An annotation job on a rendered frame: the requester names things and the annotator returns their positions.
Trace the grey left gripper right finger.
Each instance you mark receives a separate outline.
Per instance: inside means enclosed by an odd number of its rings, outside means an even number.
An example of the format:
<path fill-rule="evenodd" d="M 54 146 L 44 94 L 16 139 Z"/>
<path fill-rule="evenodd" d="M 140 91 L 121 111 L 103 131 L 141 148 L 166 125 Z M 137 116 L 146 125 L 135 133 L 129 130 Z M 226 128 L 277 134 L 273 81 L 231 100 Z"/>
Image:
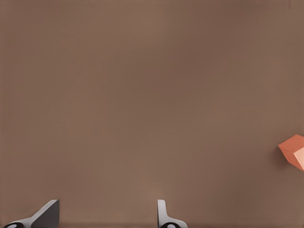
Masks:
<path fill-rule="evenodd" d="M 188 225 L 179 219 L 170 217 L 167 213 L 165 200 L 157 200 L 158 228 L 188 228 Z"/>

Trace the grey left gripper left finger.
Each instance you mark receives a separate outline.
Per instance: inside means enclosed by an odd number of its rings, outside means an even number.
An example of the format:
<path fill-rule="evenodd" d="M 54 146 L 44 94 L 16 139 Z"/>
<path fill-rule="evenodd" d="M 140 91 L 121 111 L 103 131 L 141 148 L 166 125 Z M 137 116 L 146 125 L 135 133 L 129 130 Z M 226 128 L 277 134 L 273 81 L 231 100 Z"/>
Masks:
<path fill-rule="evenodd" d="M 59 224 L 59 200 L 52 199 L 33 216 L 13 221 L 3 228 L 57 228 Z"/>

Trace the red wooden cube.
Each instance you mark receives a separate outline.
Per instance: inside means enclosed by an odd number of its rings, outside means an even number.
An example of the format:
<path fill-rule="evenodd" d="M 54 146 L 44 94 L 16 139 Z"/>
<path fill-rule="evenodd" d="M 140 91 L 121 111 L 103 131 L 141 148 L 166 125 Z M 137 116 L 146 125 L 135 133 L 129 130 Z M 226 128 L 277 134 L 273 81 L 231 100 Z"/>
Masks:
<path fill-rule="evenodd" d="M 296 134 L 278 147 L 290 164 L 304 171 L 304 136 Z"/>

